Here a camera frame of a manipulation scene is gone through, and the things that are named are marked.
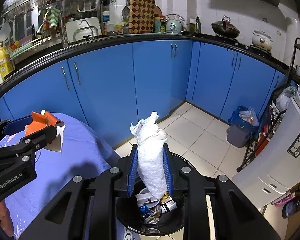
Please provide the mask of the person's left hand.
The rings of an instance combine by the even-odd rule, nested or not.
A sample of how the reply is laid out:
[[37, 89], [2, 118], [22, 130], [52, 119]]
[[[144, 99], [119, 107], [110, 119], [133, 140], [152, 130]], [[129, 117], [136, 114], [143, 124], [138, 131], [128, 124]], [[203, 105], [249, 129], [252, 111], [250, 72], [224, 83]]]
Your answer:
[[5, 204], [5, 200], [0, 202], [0, 226], [8, 235], [8, 237], [14, 237], [13, 222], [10, 217], [10, 211]]

